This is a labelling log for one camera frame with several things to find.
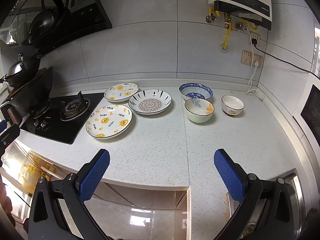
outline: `bowl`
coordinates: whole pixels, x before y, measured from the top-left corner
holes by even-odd
[[[184,100],[190,98],[209,99],[213,96],[211,88],[198,83],[186,83],[179,87],[181,97]]]
[[[201,98],[190,98],[184,103],[184,108],[187,117],[192,122],[206,122],[208,121],[213,112],[214,106],[209,101]]]
[[[143,90],[132,96],[129,106],[139,114],[159,114],[171,104],[171,96],[159,89]]]
[[[104,98],[110,102],[119,103],[129,100],[135,93],[137,93],[139,87],[134,83],[121,83],[111,88],[108,88],[104,92]]]
[[[225,95],[221,98],[222,110],[229,115],[237,115],[244,109],[244,103],[234,96]]]
[[[85,125],[86,131],[96,139],[109,139],[123,133],[132,120],[132,110],[124,105],[104,106],[94,111]]]

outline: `countertop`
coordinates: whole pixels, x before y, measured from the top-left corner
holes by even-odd
[[[214,89],[213,117],[206,123],[195,124],[183,112],[184,101],[177,87],[155,89],[172,96],[169,108],[151,116],[133,111],[131,125],[115,138],[97,140],[83,127],[72,145],[24,131],[18,140],[72,170],[79,170],[99,149],[105,148],[111,159],[103,179],[110,183],[169,190],[189,187],[190,239],[194,240],[212,240],[227,221],[227,189],[213,164],[217,149],[224,148],[234,162],[260,179],[271,179],[292,168],[303,172],[286,133],[256,96]],[[231,117],[222,111],[220,100],[226,94],[244,102],[240,115]],[[102,99],[97,109],[109,104]]]

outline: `stainless steel sink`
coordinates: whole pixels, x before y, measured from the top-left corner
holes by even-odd
[[[292,211],[293,211],[293,223],[294,223],[294,239],[297,239],[301,233],[301,227],[304,223],[305,219],[305,205],[302,195],[302,189],[300,185],[300,181],[298,178],[298,173],[296,169],[292,169],[282,175],[279,175],[276,178],[270,179],[271,181],[275,181],[277,178],[283,178],[287,183]],[[239,206],[239,202],[232,199],[231,195],[227,193],[227,201],[228,201],[228,215],[229,218],[235,212],[237,207]],[[248,223],[248,228],[254,229],[256,222],[258,221],[261,211],[264,207],[265,199],[259,200],[256,209]]]

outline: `bear pattern plate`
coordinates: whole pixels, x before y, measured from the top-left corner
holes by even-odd
[[[117,84],[111,88],[108,88],[104,92],[104,98],[110,102],[124,102],[129,100],[139,90],[139,86],[134,83],[122,83]]]
[[[143,90],[129,99],[131,109],[139,114],[158,114],[171,104],[171,96],[162,90]]]
[[[87,132],[97,139],[113,138],[124,132],[132,120],[132,111],[124,105],[104,106],[87,120]]]

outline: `backsplash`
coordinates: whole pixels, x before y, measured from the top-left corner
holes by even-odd
[[[205,21],[208,0],[101,0],[112,29],[70,42],[47,54],[42,66],[54,66],[53,84],[66,86],[132,78],[195,78],[247,84],[250,66],[241,64],[251,51],[249,31],[224,40],[223,15]],[[238,18],[233,17],[234,25]],[[260,27],[265,51],[268,30]],[[261,68],[254,76],[260,77]]]
[[[300,68],[311,69],[315,29],[313,13],[304,0],[271,0],[272,29],[266,52]],[[293,115],[308,73],[266,56],[259,87],[263,85]]]

